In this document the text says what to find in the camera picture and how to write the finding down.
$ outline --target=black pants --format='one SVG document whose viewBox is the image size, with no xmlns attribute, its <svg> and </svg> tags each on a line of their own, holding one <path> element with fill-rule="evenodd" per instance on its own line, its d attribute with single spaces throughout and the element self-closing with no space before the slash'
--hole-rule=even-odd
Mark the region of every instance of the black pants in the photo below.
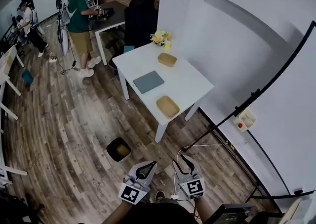
<svg viewBox="0 0 316 224">
<path fill-rule="evenodd" d="M 47 43 L 39 36 L 36 29 L 31 29 L 28 33 L 28 37 L 32 44 L 37 47 L 39 52 L 44 52 L 44 48 L 47 45 Z"/>
</svg>

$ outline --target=wooden floor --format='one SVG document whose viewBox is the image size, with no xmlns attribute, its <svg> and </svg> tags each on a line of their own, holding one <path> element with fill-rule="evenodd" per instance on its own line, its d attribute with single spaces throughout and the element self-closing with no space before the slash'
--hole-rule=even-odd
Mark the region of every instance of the wooden floor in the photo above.
<svg viewBox="0 0 316 224">
<path fill-rule="evenodd" d="M 64 68 L 70 68 L 72 55 L 61 55 L 56 22 L 51 19 L 42 26 L 51 52 Z M 35 202 L 43 203 L 40 216 L 47 224 L 101 223 L 120 203 L 122 178 L 145 160 L 158 163 L 153 192 L 161 189 L 168 196 L 173 194 L 172 159 L 208 127 L 199 112 L 188 122 L 184 114 L 173 120 L 161 144 L 156 144 L 157 122 L 131 88 L 130 100 L 123 98 L 118 76 L 109 66 L 98 64 L 94 76 L 82 81 L 76 70 L 61 75 L 57 63 L 48 63 L 49 53 L 37 58 L 32 45 L 25 51 L 22 60 L 34 82 L 26 87 L 22 69 L 15 65 L 10 76 L 22 95 L 8 87 L 5 92 L 5 105 L 19 117 L 18 121 L 4 119 L 6 163 L 28 172 L 26 177 L 11 176 L 13 185 L 7 186 L 11 194 L 24 197 L 29 193 Z M 131 157 L 122 163 L 106 152 L 116 137 L 132 148 Z M 209 135 L 200 143 L 218 141 Z M 222 203 L 243 203 L 254 189 L 222 146 L 194 147 L 187 154 L 201 165 L 213 211 Z"/>
</svg>

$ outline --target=man in green shirt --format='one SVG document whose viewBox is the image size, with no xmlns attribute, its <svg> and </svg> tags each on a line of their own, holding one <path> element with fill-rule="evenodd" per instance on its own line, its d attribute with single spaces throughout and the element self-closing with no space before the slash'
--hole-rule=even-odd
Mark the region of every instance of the man in green shirt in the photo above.
<svg viewBox="0 0 316 224">
<path fill-rule="evenodd" d="M 80 76 L 91 77 L 93 68 L 101 62 L 101 57 L 91 58 L 92 43 L 89 33 L 89 16 L 101 15 L 102 10 L 93 10 L 88 7 L 88 0 L 69 0 L 68 10 L 73 13 L 68 25 L 69 34 L 80 54 Z"/>
</svg>

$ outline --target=flower bouquet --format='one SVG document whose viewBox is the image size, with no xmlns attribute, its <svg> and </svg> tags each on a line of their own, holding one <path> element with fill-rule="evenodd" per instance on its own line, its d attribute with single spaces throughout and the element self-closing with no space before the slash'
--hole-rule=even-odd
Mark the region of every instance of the flower bouquet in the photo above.
<svg viewBox="0 0 316 224">
<path fill-rule="evenodd" d="M 170 45 L 170 39 L 172 35 L 165 31 L 156 31 L 155 34 L 150 34 L 150 40 L 152 40 L 156 45 L 162 46 L 165 44 Z"/>
</svg>

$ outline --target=blue trash bin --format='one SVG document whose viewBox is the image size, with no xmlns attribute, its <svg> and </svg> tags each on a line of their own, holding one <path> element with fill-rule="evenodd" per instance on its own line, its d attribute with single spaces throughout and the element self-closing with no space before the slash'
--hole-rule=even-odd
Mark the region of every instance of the blue trash bin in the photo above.
<svg viewBox="0 0 316 224">
<path fill-rule="evenodd" d="M 30 85 L 34 80 L 30 71 L 27 69 L 22 72 L 22 78 L 24 79 L 25 83 L 28 85 Z"/>
</svg>

